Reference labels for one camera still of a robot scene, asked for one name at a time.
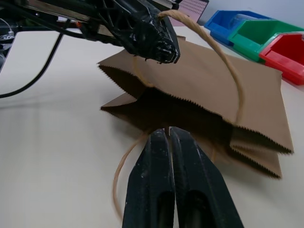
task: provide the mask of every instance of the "brown paper bag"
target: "brown paper bag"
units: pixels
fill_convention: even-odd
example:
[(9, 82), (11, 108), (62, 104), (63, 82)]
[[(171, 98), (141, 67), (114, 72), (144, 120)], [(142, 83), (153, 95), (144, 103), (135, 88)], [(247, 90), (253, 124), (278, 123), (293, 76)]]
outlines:
[[(183, 128), (209, 157), (218, 154), (281, 178), (278, 153), (293, 153), (281, 72), (229, 57), (245, 90), (243, 114), (235, 125), (238, 91), (225, 64), (209, 48), (183, 40), (179, 44), (177, 64), (145, 61), (125, 50), (101, 61), (100, 69), (126, 92), (101, 109), (142, 130)], [(153, 87), (146, 87), (137, 74)]]

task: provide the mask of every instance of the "table surface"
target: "table surface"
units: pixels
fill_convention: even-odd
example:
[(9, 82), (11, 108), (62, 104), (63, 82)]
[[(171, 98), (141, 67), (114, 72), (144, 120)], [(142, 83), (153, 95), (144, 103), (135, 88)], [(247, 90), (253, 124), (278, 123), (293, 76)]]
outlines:
[[(185, 27), (176, 32), (208, 46)], [(18, 33), (0, 74), (0, 93), (29, 82), (56, 38), (55, 32)], [(123, 91), (96, 65), (120, 50), (64, 36), (41, 80), (22, 94), (0, 100), (0, 227), (121, 226), (112, 206), (112, 180), (140, 131), (99, 110)], [(283, 179), (217, 164), (246, 228), (304, 224), (304, 93), (282, 81), (282, 95), (295, 151), (280, 156)], [(128, 175), (142, 147), (132, 151), (123, 167), (118, 184), (122, 207)]]

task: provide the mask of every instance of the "paper bag handle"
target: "paper bag handle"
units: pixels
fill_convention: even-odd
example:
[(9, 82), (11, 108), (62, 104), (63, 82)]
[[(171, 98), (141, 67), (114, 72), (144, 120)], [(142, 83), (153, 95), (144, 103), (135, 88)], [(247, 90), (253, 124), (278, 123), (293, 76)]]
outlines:
[(192, 20), (186, 14), (179, 12), (177, 10), (174, 10), (174, 9), (163, 11), (158, 14), (158, 17), (160, 19), (162, 19), (166, 16), (170, 16), (173, 19), (178, 20), (179, 22), (183, 23), (185, 26), (190, 28), (192, 31), (196, 32), (203, 40), (205, 40), (213, 48), (213, 50), (219, 55), (219, 57), (223, 60), (223, 62), (227, 66), (229, 72), (231, 73), (231, 75), (233, 77), (235, 84), (237, 85), (238, 110), (237, 110), (237, 117), (236, 117), (236, 121), (235, 121), (235, 124), (237, 124), (243, 113), (243, 105), (244, 105), (244, 89), (243, 89), (242, 80), (239, 76), (238, 71), (233, 66), (233, 64), (230, 62), (230, 60), (227, 58), (226, 54), (222, 51), (222, 49), (219, 47), (219, 45), (216, 43), (216, 41), (208, 33), (206, 33), (205, 30), (202, 29), (198, 23), (196, 23), (194, 20)]

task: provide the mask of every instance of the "blue storage bin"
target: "blue storage bin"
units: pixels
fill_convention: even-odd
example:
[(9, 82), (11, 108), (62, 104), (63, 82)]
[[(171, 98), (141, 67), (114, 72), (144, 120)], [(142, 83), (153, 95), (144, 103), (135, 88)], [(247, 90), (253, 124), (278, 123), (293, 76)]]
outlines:
[(210, 30), (210, 35), (218, 41), (232, 46), (228, 36), (244, 21), (255, 19), (271, 19), (251, 11), (226, 11), (218, 10), (205, 24)]

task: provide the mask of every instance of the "wire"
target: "wire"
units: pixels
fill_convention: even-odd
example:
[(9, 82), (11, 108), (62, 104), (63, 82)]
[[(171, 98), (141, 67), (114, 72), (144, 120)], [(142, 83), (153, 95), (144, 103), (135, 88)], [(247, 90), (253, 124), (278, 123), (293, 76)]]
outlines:
[[(64, 26), (63, 26), (63, 29), (67, 29), (67, 27), (69, 26), (70, 22), (71, 22), (71, 20), (67, 19), (66, 22), (65, 22), (65, 24), (64, 24)], [(55, 42), (55, 44), (53, 46), (53, 49), (51, 50), (51, 52), (49, 54), (49, 56), (48, 56), (48, 58), (47, 58), (47, 60), (46, 60), (46, 62), (44, 64), (44, 66), (42, 67), (41, 71), (37, 74), (37, 76), (33, 80), (31, 80), (29, 83), (27, 83), (25, 86), (23, 86), (22, 88), (17, 89), (17, 90), (15, 90), (13, 92), (9, 92), (9, 93), (6, 93), (6, 94), (1, 94), (0, 95), (0, 99), (1, 98), (5, 98), (5, 97), (14, 96), (14, 95), (17, 95), (19, 93), (22, 93), (23, 91), (27, 90), (32, 85), (34, 85), (43, 76), (44, 72), (47, 70), (49, 64), (51, 63), (51, 61), (52, 61), (52, 59), (54, 57), (54, 54), (56, 53), (56, 51), (58, 49), (58, 46), (59, 46), (59, 44), (60, 44), (60, 42), (62, 40), (62, 37), (63, 37), (63, 34), (60, 33), (58, 35), (58, 38), (57, 38), (57, 40), (56, 40), (56, 42)]]
[(21, 15), (25, 18), (28, 18), (44, 27), (47, 27), (51, 30), (54, 30), (54, 31), (57, 31), (57, 32), (60, 32), (62, 33), (63, 35), (67, 35), (67, 36), (70, 36), (70, 37), (75, 37), (75, 38), (80, 38), (80, 39), (84, 39), (83, 35), (80, 34), (80, 33), (75, 33), (75, 32), (71, 32), (71, 31), (68, 31), (68, 30), (65, 30), (57, 25), (54, 25), (54, 24), (51, 24), (43, 19), (40, 19), (32, 14), (30, 14), (29, 12), (23, 10), (22, 8), (20, 7), (17, 7), (13, 4), (10, 4), (6, 1), (3, 1), (3, 0), (0, 0), (0, 6), (6, 8), (7, 10), (13, 12), (13, 13), (16, 13), (18, 15)]
[(6, 22), (6, 20), (4, 20), (4, 19), (2, 19), (2, 18), (0, 18), (0, 20), (2, 20), (5, 24), (7, 24), (7, 26), (9, 27), (9, 29), (10, 29), (11, 32), (13, 31), (13, 30), (11, 30), (11, 27), (10, 27), (10, 25)]

